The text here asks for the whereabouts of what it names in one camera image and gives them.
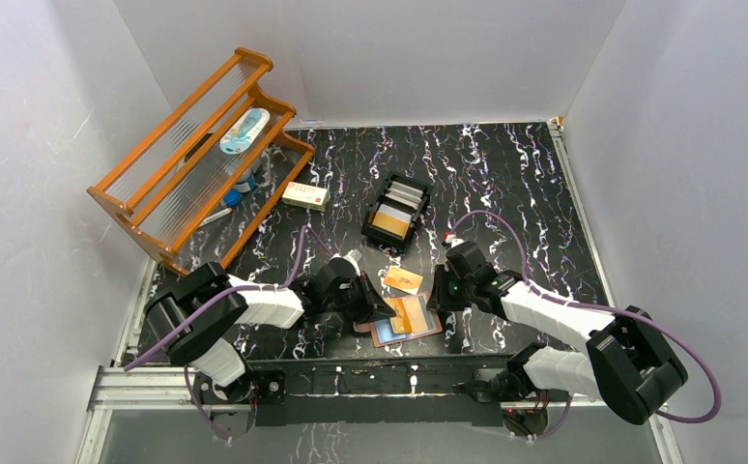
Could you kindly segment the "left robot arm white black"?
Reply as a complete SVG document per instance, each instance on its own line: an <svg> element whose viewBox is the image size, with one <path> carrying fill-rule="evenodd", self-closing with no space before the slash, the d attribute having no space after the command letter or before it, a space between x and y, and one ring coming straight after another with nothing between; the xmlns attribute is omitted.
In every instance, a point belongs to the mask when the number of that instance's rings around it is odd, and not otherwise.
<svg viewBox="0 0 748 464"><path fill-rule="evenodd" d="M171 365L192 366L208 377L226 400L241 402L251 394L253 378L226 333L235 325L290 329L325 312L355 324L395 314L350 256L335 255L317 273L283 284L242 280L208 263L148 302L145 322L158 341L131 365L163 353Z"/></svg>

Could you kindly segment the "gold VIP card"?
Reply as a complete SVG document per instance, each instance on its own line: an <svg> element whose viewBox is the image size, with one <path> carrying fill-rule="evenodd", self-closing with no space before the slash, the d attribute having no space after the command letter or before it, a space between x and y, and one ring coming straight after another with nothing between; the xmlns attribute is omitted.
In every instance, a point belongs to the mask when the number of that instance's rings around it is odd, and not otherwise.
<svg viewBox="0 0 748 464"><path fill-rule="evenodd" d="M391 330L395 334L411 334L413 327L403 300L400 298L389 298L386 299L386 302L394 311L394 315L389 319Z"/></svg>
<svg viewBox="0 0 748 464"><path fill-rule="evenodd" d="M416 295L422 284L423 277L398 266L390 266L383 279L385 286Z"/></svg>

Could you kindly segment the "black card tray box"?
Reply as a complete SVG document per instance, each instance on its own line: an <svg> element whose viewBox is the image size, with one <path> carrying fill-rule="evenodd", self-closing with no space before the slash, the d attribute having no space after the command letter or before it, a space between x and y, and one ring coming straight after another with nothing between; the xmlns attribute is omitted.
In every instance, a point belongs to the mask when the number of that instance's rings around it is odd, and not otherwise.
<svg viewBox="0 0 748 464"><path fill-rule="evenodd" d="M414 211L402 204L385 198L385 189L392 180L396 180L413 188L423 190L427 198L427 206L425 207L425 209L422 211ZM404 252L411 244L413 237L416 235L419 228L422 226L422 216L430 203L432 191L433 185L428 182L415 180L405 175L389 172L389 174L385 176L380 189L377 191L375 199L367 205L360 228L361 235L369 241L373 242L375 245L391 247L397 251ZM371 225L371 222L377 212L384 212L395 218L401 218L408 221L410 223L410 227L406 237L404 239L399 239L398 237L389 234L384 230L373 227Z"/></svg>

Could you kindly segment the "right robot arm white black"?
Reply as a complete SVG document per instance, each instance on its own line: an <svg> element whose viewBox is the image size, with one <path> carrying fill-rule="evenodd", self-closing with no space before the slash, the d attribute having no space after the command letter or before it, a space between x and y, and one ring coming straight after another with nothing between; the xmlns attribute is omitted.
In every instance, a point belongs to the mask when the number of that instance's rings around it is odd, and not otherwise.
<svg viewBox="0 0 748 464"><path fill-rule="evenodd" d="M431 310L476 308L566 344L532 343L502 368L482 368L457 390L478 402L532 400L557 390L601 399L621 419L645 423L688 380L665 336L639 308L622 315L580 309L498 271L473 242L457 240L434 271Z"/></svg>

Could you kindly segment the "gold credit card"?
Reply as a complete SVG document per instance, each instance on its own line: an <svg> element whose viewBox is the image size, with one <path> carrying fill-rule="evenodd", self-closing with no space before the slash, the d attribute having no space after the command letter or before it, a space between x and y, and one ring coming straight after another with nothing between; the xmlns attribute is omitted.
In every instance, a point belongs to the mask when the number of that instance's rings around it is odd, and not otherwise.
<svg viewBox="0 0 748 464"><path fill-rule="evenodd" d="M421 295L413 296L404 303L404 306L413 327L413 334L425 333L431 328Z"/></svg>

